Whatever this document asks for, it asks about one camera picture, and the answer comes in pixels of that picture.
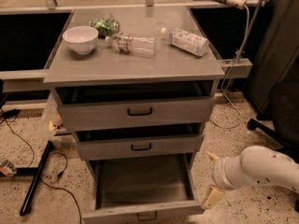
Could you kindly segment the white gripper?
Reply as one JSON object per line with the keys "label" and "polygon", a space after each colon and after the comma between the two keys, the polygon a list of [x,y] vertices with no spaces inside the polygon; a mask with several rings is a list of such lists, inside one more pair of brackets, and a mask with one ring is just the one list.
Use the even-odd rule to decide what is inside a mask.
{"label": "white gripper", "polygon": [[241,169],[239,156],[219,157],[210,151],[206,154],[211,162],[215,162],[212,179],[218,186],[210,185],[202,202],[203,209],[210,209],[225,197],[226,190],[240,189],[247,184],[247,181]]}

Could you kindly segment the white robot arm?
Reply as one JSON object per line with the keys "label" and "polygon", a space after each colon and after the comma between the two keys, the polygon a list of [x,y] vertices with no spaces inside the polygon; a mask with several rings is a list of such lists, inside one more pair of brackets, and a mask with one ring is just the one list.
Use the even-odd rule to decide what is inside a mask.
{"label": "white robot arm", "polygon": [[212,162],[214,184],[207,188],[203,209],[215,206],[227,191],[243,187],[279,186],[299,193],[299,164],[281,152],[250,146],[234,157],[206,154]]}

